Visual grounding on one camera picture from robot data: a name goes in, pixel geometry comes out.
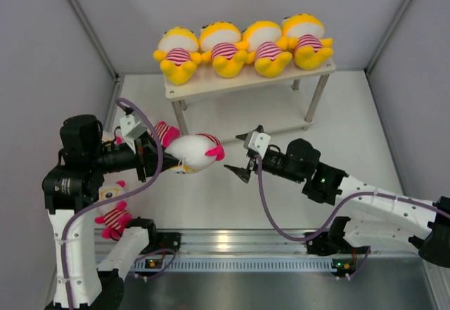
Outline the pink plush face down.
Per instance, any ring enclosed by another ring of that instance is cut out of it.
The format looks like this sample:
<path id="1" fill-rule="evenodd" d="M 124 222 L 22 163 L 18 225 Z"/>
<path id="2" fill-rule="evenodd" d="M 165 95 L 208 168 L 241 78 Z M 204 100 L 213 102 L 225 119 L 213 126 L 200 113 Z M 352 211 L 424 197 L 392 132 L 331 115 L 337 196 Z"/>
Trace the pink plush face down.
<path id="1" fill-rule="evenodd" d="M 177 159 L 170 170 L 178 174 L 193 174 L 225 158 L 220 140 L 211 134 L 185 135 L 174 139 L 165 152 Z"/>

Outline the yellow frog plush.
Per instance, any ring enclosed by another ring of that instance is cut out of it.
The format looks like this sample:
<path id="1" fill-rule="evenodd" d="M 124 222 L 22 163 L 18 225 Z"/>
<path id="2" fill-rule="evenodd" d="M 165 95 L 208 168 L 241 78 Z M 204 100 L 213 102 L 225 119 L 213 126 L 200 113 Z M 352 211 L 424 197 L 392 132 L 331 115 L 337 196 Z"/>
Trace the yellow frog plush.
<path id="1" fill-rule="evenodd" d="M 233 78 L 242 70 L 248 43 L 231 22 L 214 22 L 200 29 L 199 45 L 204 63 L 210 63 L 223 78 Z"/>
<path id="2" fill-rule="evenodd" d="M 333 56 L 333 39 L 324 38 L 325 27 L 315 16 L 308 13 L 288 16 L 283 19 L 281 29 L 299 68 L 314 70 Z"/>
<path id="3" fill-rule="evenodd" d="M 248 65 L 266 78 L 274 78 L 284 71 L 293 56 L 288 51 L 288 39 L 281 27 L 268 20 L 252 23 L 242 31 L 242 41 L 248 43 Z"/>
<path id="4" fill-rule="evenodd" d="M 202 57 L 195 33 L 185 27 L 167 30 L 153 52 L 163 75 L 174 85 L 185 84 L 195 73 Z"/>

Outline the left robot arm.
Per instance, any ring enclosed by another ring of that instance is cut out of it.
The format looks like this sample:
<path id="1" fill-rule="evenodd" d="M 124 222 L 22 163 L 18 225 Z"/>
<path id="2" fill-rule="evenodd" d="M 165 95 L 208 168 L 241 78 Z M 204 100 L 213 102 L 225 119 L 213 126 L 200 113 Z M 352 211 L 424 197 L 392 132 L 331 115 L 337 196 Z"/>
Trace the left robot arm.
<path id="1" fill-rule="evenodd" d="M 175 256 L 179 250 L 180 233 L 158 233 L 154 221 L 137 218 L 126 222 L 109 255 L 96 262 L 94 219 L 105 174 L 135 169 L 145 181 L 176 163 L 147 131 L 133 148 L 107 145 L 102 132 L 93 115 L 65 120 L 58 164 L 41 185 L 57 259 L 56 293 L 47 309 L 118 309 L 135 261 L 157 254 Z"/>

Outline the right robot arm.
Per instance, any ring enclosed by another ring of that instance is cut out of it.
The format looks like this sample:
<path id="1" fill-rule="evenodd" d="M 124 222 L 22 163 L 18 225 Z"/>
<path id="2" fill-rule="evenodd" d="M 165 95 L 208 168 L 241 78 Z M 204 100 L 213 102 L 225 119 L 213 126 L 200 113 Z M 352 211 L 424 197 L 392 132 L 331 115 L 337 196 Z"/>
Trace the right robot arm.
<path id="1" fill-rule="evenodd" d="M 279 235 L 306 243 L 315 255 L 378 248 L 411 252 L 431 264 L 449 267 L 448 197 L 421 200 L 369 185 L 321 162 L 320 152 L 303 138 L 289 142 L 282 152 L 271 144 L 263 126 L 236 138 L 243 141 L 249 162 L 245 168 L 227 168 L 245 183 L 252 173 L 257 174 L 264 213 Z M 300 183 L 308 199 L 332 206 L 322 227 L 302 237 L 283 231 L 267 205 L 264 173 Z"/>

